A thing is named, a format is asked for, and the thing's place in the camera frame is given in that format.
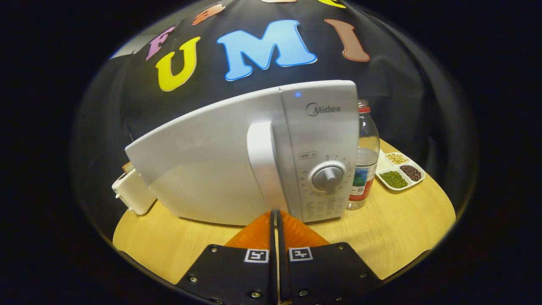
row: white divided tray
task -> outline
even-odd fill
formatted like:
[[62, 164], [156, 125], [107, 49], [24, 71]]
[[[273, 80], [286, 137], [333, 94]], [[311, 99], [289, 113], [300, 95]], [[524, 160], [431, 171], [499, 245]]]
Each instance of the white divided tray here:
[[[394, 164], [390, 159], [388, 159], [386, 157], [387, 155], [391, 155], [391, 154], [397, 154], [397, 155], [403, 156], [403, 158], [406, 159], [406, 162], [401, 163], [401, 164]], [[418, 181], [413, 181], [411, 178], [409, 178], [400, 169], [400, 167], [403, 166], [403, 165], [410, 165], [410, 166], [413, 166], [414, 168], [416, 168], [417, 170], [419, 170], [420, 173], [422, 174], [420, 179]], [[403, 179], [406, 181], [406, 186], [402, 187], [402, 188], [395, 188], [395, 187], [391, 187], [389, 184], [387, 184], [386, 181], [384, 181], [384, 179], [382, 179], [380, 177], [380, 174], [387, 173], [389, 171], [398, 172], [401, 175], [401, 177], [403, 177]], [[382, 150], [380, 150], [380, 155], [378, 156], [378, 164], [376, 166], [376, 176], [378, 177], [378, 179], [380, 179], [380, 181], [382, 181], [382, 183], [387, 188], [393, 189], [393, 190], [404, 190], [406, 188], [412, 187], [412, 186], [420, 183], [423, 179], [425, 179], [425, 171], [418, 164], [416, 164], [416, 162], [412, 161], [410, 158], [408, 158], [407, 156], [405, 156], [405, 155], [403, 155], [403, 154], [401, 154], [399, 152], [391, 152], [389, 154], [385, 154]]]

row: white plug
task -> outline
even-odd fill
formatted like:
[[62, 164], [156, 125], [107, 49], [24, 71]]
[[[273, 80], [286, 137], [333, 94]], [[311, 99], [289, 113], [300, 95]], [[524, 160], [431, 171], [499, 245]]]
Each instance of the white plug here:
[[133, 168], [128, 173], [122, 174], [111, 188], [117, 194], [115, 198], [124, 202], [128, 209], [137, 215], [147, 213], [156, 200], [156, 196]]

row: foam letter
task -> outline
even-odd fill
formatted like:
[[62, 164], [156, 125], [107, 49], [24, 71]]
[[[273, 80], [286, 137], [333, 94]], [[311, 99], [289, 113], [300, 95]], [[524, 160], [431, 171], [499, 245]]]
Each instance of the foam letter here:
[[175, 30], [175, 27], [171, 27], [167, 29], [165, 32], [160, 34], [160, 36], [156, 37], [155, 39], [151, 41], [151, 48], [149, 49], [149, 54], [147, 55], [147, 59], [145, 59], [145, 61], [149, 60], [149, 58], [151, 58], [153, 55], [156, 54], [156, 52], [160, 50], [161, 48], [160, 44], [166, 41], [167, 34], [173, 30]]
[[202, 23], [202, 21], [204, 21], [205, 19], [215, 16], [225, 8], [226, 7], [223, 7], [221, 4], [217, 4], [214, 7], [204, 10], [201, 14], [197, 15], [196, 18], [194, 18], [194, 22], [192, 22], [192, 25], [195, 26]]
[[184, 53], [184, 67], [183, 70], [177, 74], [171, 74], [171, 58], [175, 55], [175, 52], [171, 52], [164, 56], [156, 64], [158, 69], [158, 85], [163, 91], [172, 91], [184, 84], [196, 69], [196, 42], [201, 37], [195, 37], [185, 42], [179, 50]]
[[266, 3], [296, 2], [297, 0], [262, 0]]
[[279, 20], [267, 25], [262, 39], [258, 39], [245, 31], [234, 31], [220, 37], [216, 42], [224, 45], [229, 71], [227, 81], [247, 77], [252, 73], [252, 66], [243, 61], [243, 54], [252, 60], [260, 69], [267, 69], [276, 48], [279, 57], [275, 63], [281, 67], [306, 65], [317, 60], [316, 55], [307, 50], [299, 36], [297, 20]]
[[337, 4], [335, 3], [337, 0], [318, 0], [324, 4], [327, 4], [327, 5], [331, 5], [332, 7], [338, 7], [338, 8], [342, 8], [342, 9], [345, 9], [346, 6], [342, 5], [342, 4]]
[[324, 19], [324, 21], [331, 24], [339, 33], [344, 45], [344, 57], [353, 61], [369, 61], [370, 57], [363, 51], [363, 47], [359, 43], [354, 33], [354, 27], [351, 24], [335, 19]]

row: yellow letter u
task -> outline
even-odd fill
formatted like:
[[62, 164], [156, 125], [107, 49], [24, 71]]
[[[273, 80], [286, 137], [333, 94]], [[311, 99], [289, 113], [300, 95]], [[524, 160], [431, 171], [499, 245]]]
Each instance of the yellow letter u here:
[[192, 76], [192, 73], [196, 69], [196, 42], [198, 42], [200, 38], [201, 37], [192, 38], [179, 48], [179, 50], [184, 51], [184, 67], [179, 74], [171, 74], [171, 58], [175, 55], [175, 52], [170, 52], [156, 63], [156, 69], [158, 69], [158, 85], [160, 86], [160, 89], [163, 91], [175, 90]]

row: red bottle cap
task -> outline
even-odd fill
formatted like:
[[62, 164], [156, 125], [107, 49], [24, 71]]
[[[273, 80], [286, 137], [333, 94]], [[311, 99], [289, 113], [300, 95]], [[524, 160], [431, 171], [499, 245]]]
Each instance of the red bottle cap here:
[[358, 111], [359, 113], [371, 112], [369, 102], [366, 99], [358, 99]]

